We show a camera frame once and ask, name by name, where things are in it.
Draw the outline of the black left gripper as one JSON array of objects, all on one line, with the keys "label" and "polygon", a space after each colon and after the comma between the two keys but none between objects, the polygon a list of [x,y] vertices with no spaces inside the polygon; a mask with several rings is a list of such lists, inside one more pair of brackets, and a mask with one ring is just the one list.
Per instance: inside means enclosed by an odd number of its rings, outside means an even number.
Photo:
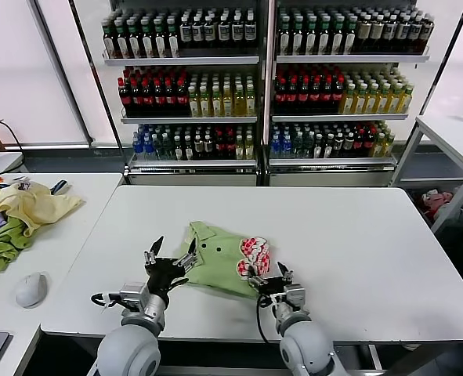
[{"label": "black left gripper", "polygon": [[193,239],[188,251],[180,258],[157,258],[164,237],[160,236],[144,251],[146,273],[149,276],[147,287],[152,295],[168,300],[168,293],[175,287],[189,281],[186,271],[197,262],[197,241]]}]

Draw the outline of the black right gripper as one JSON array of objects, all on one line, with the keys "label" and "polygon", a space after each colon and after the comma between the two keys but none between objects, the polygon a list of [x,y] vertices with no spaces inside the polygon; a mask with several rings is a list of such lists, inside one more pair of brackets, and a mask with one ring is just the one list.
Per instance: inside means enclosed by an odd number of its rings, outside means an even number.
[{"label": "black right gripper", "polygon": [[272,295],[284,293],[284,288],[292,283],[293,271],[286,267],[286,265],[282,262],[278,262],[277,265],[282,277],[268,277],[263,280],[258,275],[248,275],[248,284],[251,288],[258,292],[259,297],[263,301],[271,302]]}]

